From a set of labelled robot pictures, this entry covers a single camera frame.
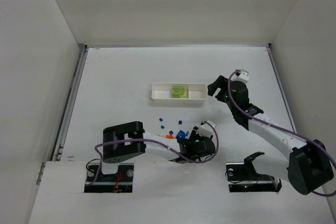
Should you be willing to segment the blue round lego piece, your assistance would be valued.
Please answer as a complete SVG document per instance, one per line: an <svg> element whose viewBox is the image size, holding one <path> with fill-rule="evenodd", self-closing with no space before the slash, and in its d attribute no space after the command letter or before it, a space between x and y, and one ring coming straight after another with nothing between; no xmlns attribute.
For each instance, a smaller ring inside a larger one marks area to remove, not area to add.
<svg viewBox="0 0 336 224"><path fill-rule="evenodd" d="M176 135L176 139L178 139L178 140L186 139L186 133L184 131L180 130Z"/></svg>

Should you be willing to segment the large green lego brick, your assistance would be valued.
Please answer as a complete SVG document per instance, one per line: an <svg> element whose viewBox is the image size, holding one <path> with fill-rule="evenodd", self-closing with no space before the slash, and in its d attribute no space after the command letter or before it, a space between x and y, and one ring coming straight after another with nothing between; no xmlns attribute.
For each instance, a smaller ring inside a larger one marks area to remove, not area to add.
<svg viewBox="0 0 336 224"><path fill-rule="evenodd" d="M172 95L173 94L185 95L185 87L184 86L173 86L172 87Z"/></svg>

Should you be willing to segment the small green lego brick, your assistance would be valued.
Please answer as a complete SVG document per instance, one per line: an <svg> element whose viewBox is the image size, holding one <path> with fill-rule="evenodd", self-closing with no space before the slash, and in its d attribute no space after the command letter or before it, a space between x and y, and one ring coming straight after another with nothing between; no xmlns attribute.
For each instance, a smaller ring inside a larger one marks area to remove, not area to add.
<svg viewBox="0 0 336 224"><path fill-rule="evenodd" d="M172 98L174 98L174 99L187 99L188 96L187 95L181 95L181 94L173 94Z"/></svg>

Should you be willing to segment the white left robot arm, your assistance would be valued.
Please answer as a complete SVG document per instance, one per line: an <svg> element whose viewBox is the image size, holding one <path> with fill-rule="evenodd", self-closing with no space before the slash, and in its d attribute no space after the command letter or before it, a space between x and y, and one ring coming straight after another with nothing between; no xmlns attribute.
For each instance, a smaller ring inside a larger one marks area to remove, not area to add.
<svg viewBox="0 0 336 224"><path fill-rule="evenodd" d="M115 164L143 154L161 157L175 163L205 163L214 158L219 149L216 124L203 121L190 132L179 131L176 136L162 137L147 133L143 123L111 126L103 130L101 160Z"/></svg>

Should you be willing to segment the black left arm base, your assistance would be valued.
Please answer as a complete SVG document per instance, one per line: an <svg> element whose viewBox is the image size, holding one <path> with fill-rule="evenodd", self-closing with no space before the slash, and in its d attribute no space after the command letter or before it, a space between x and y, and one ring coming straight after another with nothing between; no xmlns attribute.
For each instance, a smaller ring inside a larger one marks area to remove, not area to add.
<svg viewBox="0 0 336 224"><path fill-rule="evenodd" d="M114 174L103 174L99 171L99 162L93 161L86 165L86 181L84 186L85 193L132 193L134 164L121 164Z"/></svg>

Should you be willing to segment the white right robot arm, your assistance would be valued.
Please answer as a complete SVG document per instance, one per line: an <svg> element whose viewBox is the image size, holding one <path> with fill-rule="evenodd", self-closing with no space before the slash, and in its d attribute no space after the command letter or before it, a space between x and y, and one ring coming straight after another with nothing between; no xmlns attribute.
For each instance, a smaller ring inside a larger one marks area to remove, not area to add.
<svg viewBox="0 0 336 224"><path fill-rule="evenodd" d="M333 180L335 160L319 140L310 140L277 126L262 109L249 101L248 78L239 71L229 78L219 76L207 87L207 94L227 104L235 122L272 145L283 161L267 159L263 152L245 158L254 175L264 174L288 181L300 194L316 193L316 189Z"/></svg>

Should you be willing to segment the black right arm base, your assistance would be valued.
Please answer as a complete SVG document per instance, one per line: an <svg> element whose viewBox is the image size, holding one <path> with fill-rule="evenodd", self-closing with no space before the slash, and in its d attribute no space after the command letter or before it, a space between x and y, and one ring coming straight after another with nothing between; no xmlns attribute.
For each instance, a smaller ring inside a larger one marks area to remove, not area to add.
<svg viewBox="0 0 336 224"><path fill-rule="evenodd" d="M225 178L230 193L280 192L281 179L257 173L254 168L253 161L264 154L255 152L247 156L243 162L226 163Z"/></svg>

